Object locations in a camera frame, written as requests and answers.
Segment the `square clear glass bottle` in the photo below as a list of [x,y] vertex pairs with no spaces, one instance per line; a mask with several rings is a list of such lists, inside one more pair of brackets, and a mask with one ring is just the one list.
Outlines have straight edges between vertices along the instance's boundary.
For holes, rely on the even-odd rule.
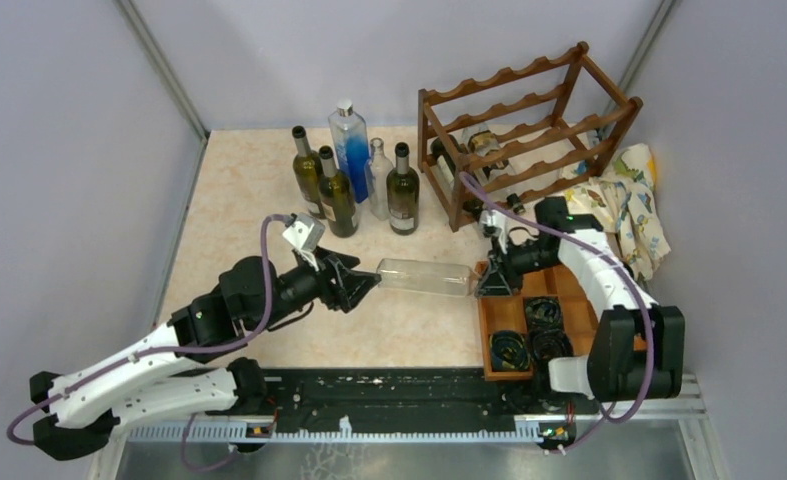
[[471,295],[480,279],[462,264],[393,258],[382,259],[376,273],[382,288],[451,297]]

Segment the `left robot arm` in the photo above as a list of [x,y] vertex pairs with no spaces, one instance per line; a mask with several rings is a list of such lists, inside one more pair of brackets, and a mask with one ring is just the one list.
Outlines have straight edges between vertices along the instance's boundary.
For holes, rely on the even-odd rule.
[[257,327],[273,331],[303,317],[314,302],[348,313],[381,282],[359,258],[318,247],[278,274],[260,256],[239,260],[210,292],[195,298],[143,339],[76,373],[41,371],[31,399],[44,415],[32,425],[35,447],[66,461],[152,421],[206,413],[256,414],[269,388],[254,359],[210,362],[245,347]]

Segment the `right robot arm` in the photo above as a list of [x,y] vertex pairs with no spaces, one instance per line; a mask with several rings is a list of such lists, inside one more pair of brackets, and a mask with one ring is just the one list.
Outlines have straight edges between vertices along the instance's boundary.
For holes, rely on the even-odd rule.
[[595,216],[573,215],[562,197],[535,208],[537,236],[521,244],[508,236],[509,213],[487,208],[479,224],[491,240],[478,297],[510,296],[525,275],[562,265],[574,276],[597,316],[589,353],[547,363],[548,374],[532,385],[545,412],[559,411],[572,393],[600,402],[673,398],[683,377],[685,319],[642,291],[612,251]]

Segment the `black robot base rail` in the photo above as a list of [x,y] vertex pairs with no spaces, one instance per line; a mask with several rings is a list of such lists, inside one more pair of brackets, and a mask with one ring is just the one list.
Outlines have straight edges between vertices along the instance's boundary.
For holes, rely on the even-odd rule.
[[334,432],[348,418],[360,434],[510,432],[518,415],[589,414],[583,396],[548,393],[538,380],[488,381],[476,367],[266,368],[263,396],[230,415],[277,416],[279,433]]

